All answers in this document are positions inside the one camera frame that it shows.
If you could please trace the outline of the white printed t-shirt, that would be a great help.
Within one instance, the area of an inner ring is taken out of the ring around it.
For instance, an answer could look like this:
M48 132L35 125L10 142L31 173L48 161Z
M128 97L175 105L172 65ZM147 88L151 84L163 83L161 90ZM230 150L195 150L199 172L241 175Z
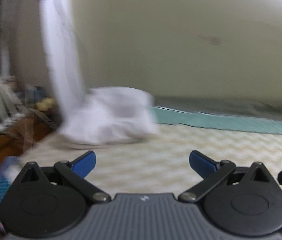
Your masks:
M59 142L84 149L135 143L158 134L154 98L129 87L84 92L79 76L77 35L66 0L39 0L46 65L62 122Z

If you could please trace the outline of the beige zigzag bed cover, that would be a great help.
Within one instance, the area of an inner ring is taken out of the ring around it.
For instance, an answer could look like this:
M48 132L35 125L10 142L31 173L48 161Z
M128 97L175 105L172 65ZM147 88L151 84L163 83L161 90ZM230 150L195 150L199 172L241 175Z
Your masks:
M193 150L238 166L262 162L276 176L282 170L282 135L161 125L158 135L135 144L97 148L87 180L110 195L180 194L200 181L189 165Z

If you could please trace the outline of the teal striped bed sheet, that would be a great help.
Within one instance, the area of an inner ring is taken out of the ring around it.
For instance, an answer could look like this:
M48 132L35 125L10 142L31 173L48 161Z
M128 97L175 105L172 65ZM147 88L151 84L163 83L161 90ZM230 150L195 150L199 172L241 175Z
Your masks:
M152 107L151 111L156 115L157 122L160 124L182 124L207 129L282 135L282 121L246 116L191 113L165 107Z

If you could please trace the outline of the grey curtain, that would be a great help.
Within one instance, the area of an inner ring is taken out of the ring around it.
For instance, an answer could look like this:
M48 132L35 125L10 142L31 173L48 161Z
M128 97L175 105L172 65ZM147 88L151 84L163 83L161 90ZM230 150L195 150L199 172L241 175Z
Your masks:
M15 77L20 87L49 88L39 0L0 0L0 76Z

